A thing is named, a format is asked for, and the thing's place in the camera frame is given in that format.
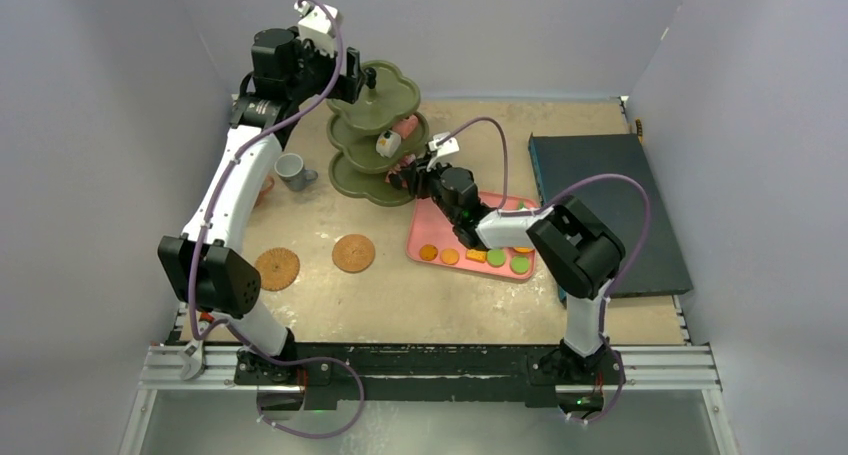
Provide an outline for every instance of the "cable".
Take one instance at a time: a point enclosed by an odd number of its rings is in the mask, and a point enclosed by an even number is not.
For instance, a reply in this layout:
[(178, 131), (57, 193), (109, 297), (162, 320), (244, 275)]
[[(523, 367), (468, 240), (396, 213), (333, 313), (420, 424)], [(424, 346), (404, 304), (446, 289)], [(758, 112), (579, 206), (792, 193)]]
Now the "cable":
[[(609, 350), (610, 352), (612, 352), (613, 360), (615, 361), (616, 364), (618, 364), (618, 386), (616, 387), (615, 393), (613, 393), (612, 399), (610, 400), (610, 402), (604, 404), (604, 407), (601, 409), (601, 412), (597, 416), (594, 416), (594, 417), (592, 417), (591, 419), (588, 419), (588, 420), (581, 420), (580, 421), (581, 423), (584, 423), (584, 424), (595, 423), (595, 422), (601, 420), (602, 418), (606, 417), (607, 414), (609, 414), (610, 410), (612, 410), (612, 408), (618, 402), (618, 399), (621, 396), (621, 390), (624, 388), (624, 380), (625, 380), (624, 363), (622, 363), (622, 361), (621, 361), (621, 355), (619, 355), (618, 352), (616, 352), (615, 350), (612, 349), (612, 346), (610, 346), (609, 340), (607, 339), (606, 336), (604, 336), (606, 310), (607, 310), (607, 304), (609, 303), (610, 295), (615, 292), (615, 289), (621, 283), (621, 280), (623, 280), (624, 276), (627, 274), (627, 272), (630, 271), (630, 268), (633, 266), (633, 262), (636, 261), (636, 258), (639, 256), (639, 253), (642, 252), (642, 248), (645, 246), (645, 242), (648, 239), (648, 232), (650, 231), (650, 228), (651, 228), (651, 199), (648, 198), (648, 193), (645, 191), (645, 188), (642, 187), (642, 185), (640, 185), (639, 182), (637, 182), (636, 180), (633, 180), (632, 178), (630, 178), (626, 175), (621, 175), (619, 173), (602, 173), (600, 175), (594, 175), (594, 176), (591, 176), (589, 178), (585, 178), (583, 180), (580, 180), (577, 183), (570, 185), (565, 190), (559, 192), (556, 196), (554, 196), (552, 199), (550, 199), (548, 201), (548, 203), (546, 203), (542, 206), (542, 208), (539, 208), (537, 210), (529, 210), (529, 212), (532, 215), (537, 215), (537, 214), (542, 213), (545, 210), (551, 208), (552, 206), (560, 203), (563, 199), (565, 199), (565, 197), (571, 195), (576, 190), (583, 188), (587, 185), (591, 185), (593, 183), (597, 183), (597, 182), (601, 182), (601, 181), (607, 181), (607, 180), (620, 180), (622, 182), (626, 182), (626, 183), (630, 184), (633, 188), (635, 188), (636, 191), (639, 192), (639, 195), (642, 196), (642, 205), (645, 208), (645, 213), (644, 213), (644, 218), (642, 220), (642, 231), (639, 233), (639, 239), (636, 241), (636, 244), (633, 245), (633, 250), (630, 251), (630, 255), (627, 257), (627, 260), (621, 266), (621, 269), (618, 271), (618, 275), (615, 277), (615, 279), (612, 281), (612, 283), (610, 283), (609, 287), (607, 287), (606, 292), (604, 292), (604, 296), (603, 296), (603, 299), (601, 300), (601, 306), (600, 306), (600, 310), (599, 310), (600, 320), (598, 322), (598, 337), (601, 339), (601, 343), (604, 344), (604, 347), (607, 350)], [(502, 212), (502, 213), (504, 215), (507, 215), (507, 214), (509, 214), (509, 215), (513, 215), (513, 214), (526, 215), (527, 212), (528, 212), (527, 210), (520, 210), (520, 211), (516, 211), (516, 212)]]
[(445, 142), (447, 142), (451, 138), (454, 138), (455, 136), (459, 135), (460, 132), (462, 132), (466, 128), (470, 127), (471, 125), (474, 125), (477, 122), (491, 122), (495, 126), (495, 128), (498, 129), (498, 133), (501, 135), (501, 145), (503, 145), (503, 152), (504, 152), (504, 193), (503, 193), (503, 198), (501, 199), (501, 203), (500, 203), (500, 205), (498, 205), (498, 209), (501, 209), (504, 206), (506, 206), (506, 197), (507, 197), (506, 187), (507, 187), (507, 182), (509, 181), (509, 164), (507, 162), (506, 135), (504, 135), (503, 127), (501, 127), (501, 124), (498, 123), (497, 120), (495, 120), (492, 117), (473, 118), (473, 119), (463, 123), (462, 125), (460, 125), (459, 128), (452, 131), (450, 134), (448, 134), (447, 137), (439, 140), (436, 143), (436, 146), (438, 147), (438, 146), (444, 144)]
[[(214, 327), (216, 327), (218, 325), (222, 325), (222, 324), (227, 324), (227, 319), (221, 318), (221, 319), (213, 321), (211, 324), (209, 324), (209, 327), (203, 333), (200, 333), (200, 331), (197, 328), (197, 318), (195, 317), (195, 313), (197, 312), (197, 271), (198, 271), (198, 266), (200, 265), (200, 252), (201, 252), (201, 249), (203, 248), (204, 242), (206, 241), (206, 234), (208, 232), (209, 223), (212, 220), (213, 210), (215, 209), (215, 205), (218, 203), (218, 198), (220, 198), (220, 196), (221, 196), (221, 192), (224, 189), (224, 185), (226, 184), (227, 179), (230, 177), (230, 174), (232, 173), (235, 166), (239, 163), (239, 159), (241, 158), (241, 156), (248, 149), (250, 149), (250, 147), (255, 145), (257, 142), (259, 142), (263, 138), (267, 137), (268, 135), (271, 135), (272, 133), (274, 133), (278, 130), (281, 130), (285, 127), (288, 127), (292, 123), (297, 122), (304, 115), (311, 112), (313, 109), (315, 109), (315, 107), (317, 107), (321, 102), (323, 102), (324, 99), (327, 98), (327, 96), (330, 94), (330, 92), (336, 86), (336, 82), (338, 81), (339, 75), (341, 74), (341, 71), (342, 71), (342, 63), (343, 63), (342, 59), (343, 59), (344, 45), (342, 43), (342, 33), (341, 33), (341, 30), (339, 29), (338, 22), (336, 21), (335, 18), (333, 18), (333, 16), (330, 14), (330, 11), (327, 10), (327, 7), (325, 7), (323, 4), (316, 2), (315, 0), (297, 0), (298, 5), (300, 5), (304, 2), (311, 3), (312, 5), (321, 9), (322, 12), (324, 12), (324, 14), (330, 20), (330, 24), (332, 25), (332, 28), (333, 28), (333, 33), (335, 33), (335, 35), (336, 35), (336, 65), (333, 69), (333, 75), (330, 77), (330, 81), (327, 84), (327, 87), (324, 89), (324, 91), (321, 92), (318, 95), (318, 97), (308, 107), (304, 108), (303, 110), (300, 110), (299, 112), (292, 115), (291, 117), (286, 118), (285, 120), (283, 120), (283, 121), (281, 121), (281, 122), (279, 122), (279, 123), (277, 123), (277, 124), (275, 124), (271, 127), (268, 127), (265, 130), (262, 130), (261, 132), (259, 132), (258, 135), (251, 138), (250, 140), (245, 142), (244, 145), (239, 147), (236, 150), (235, 154), (233, 155), (232, 160), (230, 160), (230, 162), (224, 168), (224, 171), (221, 173), (221, 177), (218, 179), (218, 182), (215, 184), (215, 187), (212, 189), (212, 194), (209, 197), (209, 203), (206, 205), (206, 207), (204, 209), (203, 223), (200, 227), (200, 233), (198, 234), (197, 242), (194, 245), (194, 250), (192, 251), (191, 266), (190, 266), (190, 269), (189, 269), (188, 305), (189, 305), (189, 313), (191, 313), (191, 316), (189, 317), (189, 326), (191, 327), (192, 337), (194, 337), (195, 340), (204, 340), (207, 336), (209, 336), (209, 333), (212, 331), (212, 329)], [(340, 433), (342, 433), (345, 430), (352, 427), (353, 424), (356, 423), (357, 420), (359, 420), (359, 417), (362, 415), (362, 410), (365, 408), (365, 388), (362, 385), (362, 380), (359, 378), (359, 375), (351, 367), (349, 367), (346, 363), (342, 362), (341, 360), (338, 360), (338, 359), (335, 359), (335, 358), (329, 358), (329, 357), (313, 357), (313, 358), (305, 358), (305, 359), (302, 359), (302, 360), (293, 360), (293, 361), (290, 361), (290, 362), (282, 362), (280, 360), (274, 359), (273, 357), (271, 357), (267, 353), (264, 353), (263, 351), (259, 350), (258, 347), (256, 347), (255, 345), (253, 345), (250, 342), (250, 340), (247, 340), (241, 333), (239, 333), (239, 331), (236, 330), (235, 327), (227, 324), (227, 328), (230, 330), (230, 333), (232, 333), (233, 336), (238, 341), (240, 341), (243, 345), (248, 347), (248, 349), (254, 351), (257, 355), (259, 355), (260, 357), (262, 357), (264, 360), (266, 360), (269, 363), (272, 363), (274, 365), (281, 366), (281, 367), (291, 367), (291, 366), (294, 366), (294, 365), (303, 365), (303, 364), (312, 363), (312, 362), (334, 363), (336, 365), (341, 365), (342, 367), (344, 367), (345, 370), (350, 372), (350, 374), (353, 376), (353, 378), (356, 381), (356, 384), (359, 388), (359, 406), (356, 410), (356, 413), (354, 414), (353, 418), (347, 424), (345, 424), (344, 426), (342, 426), (341, 428), (338, 428), (336, 430), (333, 430), (333, 431), (330, 431), (330, 432), (327, 432), (327, 433), (319, 433), (319, 434), (306, 433), (306, 432), (301, 432), (299, 430), (295, 430), (295, 429), (292, 429), (292, 428), (284, 427), (282, 425), (277, 424), (276, 422), (271, 422), (267, 418), (265, 418), (264, 416), (260, 417), (265, 421), (265, 423), (268, 423), (268, 425), (272, 426), (273, 428), (276, 428), (278, 430), (282, 430), (282, 431), (290, 433), (292, 435), (297, 435), (299, 437), (309, 438), (309, 439), (322, 439), (322, 438), (331, 438), (331, 437), (334, 437), (336, 435), (339, 435)]]

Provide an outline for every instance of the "mug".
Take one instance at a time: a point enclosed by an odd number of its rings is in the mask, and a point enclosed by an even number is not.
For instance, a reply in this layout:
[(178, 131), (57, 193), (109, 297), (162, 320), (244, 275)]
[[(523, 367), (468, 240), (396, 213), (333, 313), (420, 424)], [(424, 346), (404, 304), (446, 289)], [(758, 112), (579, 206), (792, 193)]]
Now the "mug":
[(274, 164), (280, 180), (293, 192), (299, 192), (318, 178), (318, 172), (303, 166), (303, 159), (296, 153), (284, 153)]

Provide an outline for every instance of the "pink rectangular tray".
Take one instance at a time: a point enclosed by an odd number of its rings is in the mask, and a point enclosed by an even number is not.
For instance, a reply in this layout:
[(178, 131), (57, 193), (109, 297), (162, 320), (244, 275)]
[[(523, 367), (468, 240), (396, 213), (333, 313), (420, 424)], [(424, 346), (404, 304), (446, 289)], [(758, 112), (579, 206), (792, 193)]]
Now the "pink rectangular tray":
[[(483, 203), (496, 207), (501, 203), (502, 195), (494, 193), (480, 192), (480, 199)], [(507, 197), (506, 210), (515, 210), (518, 208), (519, 202), (524, 202), (527, 208), (536, 208), (539, 206), (537, 202), (527, 198)], [(439, 249), (439, 253), (446, 248), (453, 248), (459, 252), (459, 262), (456, 265), (448, 265), (443, 263), (441, 257), (436, 257), (435, 260), (428, 262), (423, 260), (418, 254), (418, 251), (424, 245), (434, 245)], [(527, 280), (533, 276), (536, 271), (536, 251), (530, 253), (519, 254), (511, 248), (505, 248), (506, 263), (501, 267), (493, 267), (486, 262), (477, 262), (465, 258), (467, 249), (459, 243), (456, 235), (453, 234), (453, 228), (450, 222), (439, 210), (439, 207), (429, 198), (418, 199), (415, 202), (415, 212), (412, 214), (412, 224), (409, 226), (409, 237), (406, 240), (406, 255), (416, 262), (426, 263), (428, 265), (440, 265), (442, 267), (453, 268), (457, 270), (467, 270), (470, 272), (485, 273), (513, 280)], [(523, 275), (516, 275), (509, 268), (509, 263), (512, 257), (523, 255), (530, 259), (530, 270)]]

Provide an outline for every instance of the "wall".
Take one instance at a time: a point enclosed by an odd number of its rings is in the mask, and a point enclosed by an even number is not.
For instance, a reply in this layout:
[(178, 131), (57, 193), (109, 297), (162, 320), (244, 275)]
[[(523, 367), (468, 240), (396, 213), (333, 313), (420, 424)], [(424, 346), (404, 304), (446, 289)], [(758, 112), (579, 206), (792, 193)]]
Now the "wall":
[(181, 0), (0, 0), (0, 439), (115, 453), (176, 301), (156, 246), (223, 146)]
[[(680, 0), (319, 0), (365, 60), (400, 66), (430, 97), (630, 93)], [(185, 0), (232, 91), (253, 34), (296, 22), (295, 0)]]
[(628, 104), (743, 453), (843, 453), (845, 0), (684, 0)]

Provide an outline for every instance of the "wooden table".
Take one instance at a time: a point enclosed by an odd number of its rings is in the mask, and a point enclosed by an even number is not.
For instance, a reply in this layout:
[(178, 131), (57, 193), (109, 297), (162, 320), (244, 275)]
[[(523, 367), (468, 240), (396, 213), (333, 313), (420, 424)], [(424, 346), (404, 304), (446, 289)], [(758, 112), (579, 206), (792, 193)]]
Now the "wooden table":
[[(449, 131), (480, 115), (497, 119), (507, 134), (509, 193), (538, 200), (527, 140), (544, 135), (626, 133), (617, 103), (423, 102), (431, 133)], [(515, 283), (426, 266), (408, 259), (406, 235), (413, 203), (382, 208), (337, 193), (327, 178), (336, 150), (327, 141), (329, 110), (321, 106), (301, 120), (287, 150), (300, 154), (319, 179), (300, 193), (282, 184), (257, 207), (248, 224), (244, 257), (286, 247), (300, 257), (293, 285), (262, 292), (261, 301), (301, 341), (386, 343), (557, 343), (566, 312), (556, 284), (541, 263), (535, 275)], [(480, 123), (459, 136), (454, 164), (474, 173), (481, 190), (500, 193), (501, 144), (494, 127)], [(377, 248), (373, 265), (359, 274), (333, 265), (335, 241), (349, 233), (368, 236)], [(615, 344), (683, 343), (671, 297), (614, 300), (607, 330)], [(183, 338), (188, 339), (187, 330)], [(210, 340), (232, 340), (226, 330)]]

